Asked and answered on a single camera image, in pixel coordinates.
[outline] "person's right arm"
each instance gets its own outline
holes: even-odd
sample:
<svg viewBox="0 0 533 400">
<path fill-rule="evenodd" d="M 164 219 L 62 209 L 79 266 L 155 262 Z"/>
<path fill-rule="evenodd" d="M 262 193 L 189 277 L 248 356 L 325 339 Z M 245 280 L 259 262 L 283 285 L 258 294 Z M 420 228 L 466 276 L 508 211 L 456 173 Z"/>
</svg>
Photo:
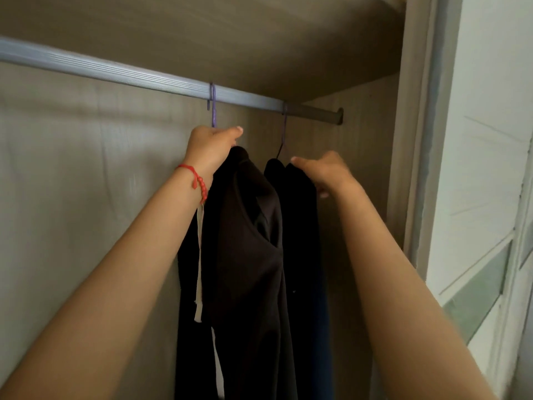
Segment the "person's right arm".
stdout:
<svg viewBox="0 0 533 400">
<path fill-rule="evenodd" d="M 295 157 L 336 200 L 364 318 L 391 400 L 495 400 L 415 268 L 340 156 Z"/>
</svg>

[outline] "red string bracelet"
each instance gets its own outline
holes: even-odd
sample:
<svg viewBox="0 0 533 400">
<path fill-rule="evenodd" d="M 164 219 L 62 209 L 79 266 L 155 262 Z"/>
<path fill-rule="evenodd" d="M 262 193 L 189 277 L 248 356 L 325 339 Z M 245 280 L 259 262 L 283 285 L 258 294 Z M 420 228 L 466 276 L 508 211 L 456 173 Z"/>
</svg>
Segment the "red string bracelet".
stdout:
<svg viewBox="0 0 533 400">
<path fill-rule="evenodd" d="M 179 168 L 179 167 L 187 168 L 190 171 L 192 171 L 192 173 L 195 175 L 195 179 L 194 179 L 194 181 L 192 181 L 192 187 L 193 187 L 193 189 L 196 189 L 198 184 L 200 184 L 200 189 L 202 190 L 202 200 L 200 201 L 200 204 L 203 205 L 203 203 L 207 199 L 207 188 L 205 186 L 205 182 L 203 181 L 203 178 L 198 175 L 198 173 L 196 172 L 196 170 L 195 170 L 195 168 L 193 166 L 190 166 L 190 165 L 187 165 L 187 164 L 180 164 L 176 168 Z"/>
</svg>

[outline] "wood grain surface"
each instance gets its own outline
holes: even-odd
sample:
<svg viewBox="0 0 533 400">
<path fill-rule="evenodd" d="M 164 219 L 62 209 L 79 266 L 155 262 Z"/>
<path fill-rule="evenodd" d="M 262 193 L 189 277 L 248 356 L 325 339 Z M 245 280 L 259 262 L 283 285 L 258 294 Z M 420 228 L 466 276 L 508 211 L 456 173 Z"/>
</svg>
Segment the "wood grain surface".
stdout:
<svg viewBox="0 0 533 400">
<path fill-rule="evenodd" d="M 395 73 L 383 0 L 0 0 L 0 34 L 289 101 Z"/>
<path fill-rule="evenodd" d="M 338 150 L 385 215 L 398 75 L 310 104 L 344 125 L 290 118 L 282 159 Z M 283 117 L 220 104 L 221 127 L 263 169 Z M 208 124 L 203 100 L 0 63 L 0 384 Z M 331 201 L 319 208 L 338 400 L 366 399 L 371 351 Z M 172 267 L 117 399 L 170 400 L 179 288 Z"/>
</svg>

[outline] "closet rod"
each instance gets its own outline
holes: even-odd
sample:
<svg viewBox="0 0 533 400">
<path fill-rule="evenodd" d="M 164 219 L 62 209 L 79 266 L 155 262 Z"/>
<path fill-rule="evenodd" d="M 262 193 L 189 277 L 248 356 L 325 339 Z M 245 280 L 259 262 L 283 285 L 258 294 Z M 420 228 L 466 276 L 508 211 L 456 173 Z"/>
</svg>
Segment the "closet rod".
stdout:
<svg viewBox="0 0 533 400">
<path fill-rule="evenodd" d="M 203 100 L 210 99 L 210 85 L 207 82 L 159 73 L 5 37 L 0 37 L 0 61 L 201 98 Z M 217 101 L 284 113 L 284 102 L 282 100 L 222 86 L 217 86 Z M 287 103 L 286 114 L 335 125 L 341 125 L 343 119 L 342 108 L 337 112 L 332 112 L 291 103 Z"/>
</svg>

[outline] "wardrobe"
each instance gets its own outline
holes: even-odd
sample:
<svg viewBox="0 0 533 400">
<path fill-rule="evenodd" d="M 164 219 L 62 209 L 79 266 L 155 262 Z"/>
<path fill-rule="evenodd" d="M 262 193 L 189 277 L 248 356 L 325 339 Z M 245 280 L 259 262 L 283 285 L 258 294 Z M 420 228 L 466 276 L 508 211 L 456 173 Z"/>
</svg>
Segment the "wardrobe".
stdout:
<svg viewBox="0 0 533 400">
<path fill-rule="evenodd" d="M 287 114 L 280 159 L 338 151 L 402 245 L 435 10 L 435 0 L 0 0 L 0 36 L 286 101 L 276 111 L 219 100 L 217 126 L 242 126 L 239 143 L 264 169 Z M 6 45 L 0 384 L 211 120 L 206 99 L 17 60 Z M 342 108 L 342 124 L 302 107 Z M 331 200 L 319 220 L 335 395 L 366 399 L 379 385 Z M 173 398 L 179 298 L 173 266 L 117 399 Z"/>
</svg>

